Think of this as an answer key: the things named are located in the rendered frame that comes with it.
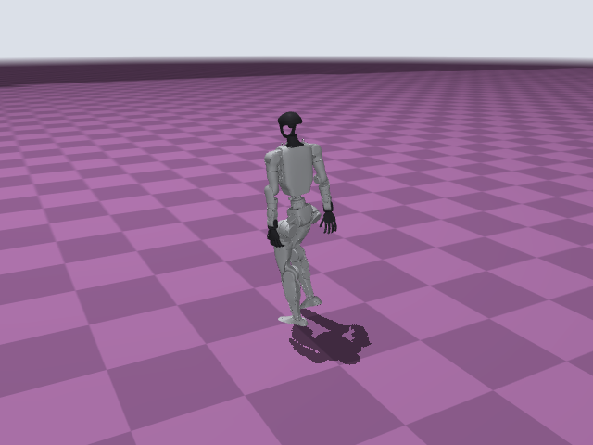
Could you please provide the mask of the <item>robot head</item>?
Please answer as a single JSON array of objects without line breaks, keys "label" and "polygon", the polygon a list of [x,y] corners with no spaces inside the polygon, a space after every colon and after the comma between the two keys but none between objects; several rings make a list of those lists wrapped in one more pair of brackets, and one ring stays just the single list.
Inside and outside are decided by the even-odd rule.
[{"label": "robot head", "polygon": [[[284,138],[287,138],[287,147],[299,147],[304,146],[304,144],[300,143],[297,139],[297,135],[295,134],[295,129],[297,124],[302,123],[300,116],[295,112],[285,112],[281,115],[278,119],[278,123],[280,125],[281,134]],[[289,135],[284,134],[283,126],[287,125],[289,128],[292,128],[292,131]]]}]

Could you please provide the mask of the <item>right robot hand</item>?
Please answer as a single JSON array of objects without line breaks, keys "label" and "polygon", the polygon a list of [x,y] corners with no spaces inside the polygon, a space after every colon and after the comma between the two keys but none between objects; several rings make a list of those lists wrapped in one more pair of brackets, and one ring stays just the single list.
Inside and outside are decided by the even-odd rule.
[{"label": "right robot hand", "polygon": [[[335,221],[335,216],[334,216],[334,214],[332,213],[332,211],[333,211],[333,210],[334,210],[334,208],[333,208],[333,203],[332,203],[332,202],[331,202],[331,209],[330,209],[330,210],[325,210],[325,209],[323,208],[323,211],[324,211],[325,213],[323,214],[323,218],[322,218],[322,221],[321,221],[320,227],[322,227],[322,224],[323,224],[323,222],[325,222],[325,229],[324,229],[324,233],[326,233],[326,230],[327,230],[327,223],[328,223],[328,234],[330,234],[331,226],[332,226],[332,232],[333,232],[334,230],[336,231],[336,229],[337,229],[337,227],[336,227],[336,221]],[[334,222],[334,223],[333,223],[333,222]],[[330,226],[330,224],[331,224],[331,226]],[[332,233],[332,232],[331,232],[331,233]]]}]

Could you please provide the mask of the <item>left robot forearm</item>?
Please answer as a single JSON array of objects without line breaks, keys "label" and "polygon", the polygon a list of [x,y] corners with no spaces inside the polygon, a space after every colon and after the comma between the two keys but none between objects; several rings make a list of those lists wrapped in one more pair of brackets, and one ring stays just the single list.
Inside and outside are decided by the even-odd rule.
[{"label": "left robot forearm", "polygon": [[[277,203],[278,203],[278,198],[274,197],[273,195],[273,191],[272,188],[270,186],[266,186],[264,188],[264,193],[265,193],[265,197],[266,197],[266,203],[267,203],[267,224],[268,226],[273,227],[273,221],[278,217],[278,211],[277,211]],[[278,220],[277,220],[278,222]]]}]

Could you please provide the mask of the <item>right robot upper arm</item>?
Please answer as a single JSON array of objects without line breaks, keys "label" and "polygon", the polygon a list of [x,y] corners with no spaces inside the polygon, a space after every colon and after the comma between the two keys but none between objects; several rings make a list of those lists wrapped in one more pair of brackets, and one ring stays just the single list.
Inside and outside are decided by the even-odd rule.
[{"label": "right robot upper arm", "polygon": [[315,184],[323,184],[327,181],[324,162],[322,159],[322,148],[318,144],[309,144],[312,149],[312,164],[316,171],[313,177]]}]

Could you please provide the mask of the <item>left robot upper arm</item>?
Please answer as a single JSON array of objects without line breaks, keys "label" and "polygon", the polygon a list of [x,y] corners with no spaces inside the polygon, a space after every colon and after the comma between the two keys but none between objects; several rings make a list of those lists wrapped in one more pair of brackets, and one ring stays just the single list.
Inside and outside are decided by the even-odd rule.
[{"label": "left robot upper arm", "polygon": [[272,188],[274,196],[276,196],[279,193],[278,164],[281,161],[281,156],[282,156],[281,153],[282,153],[282,150],[277,149],[277,150],[268,152],[264,157],[264,161],[266,164],[267,178],[269,181],[269,184],[266,186],[270,186]]}]

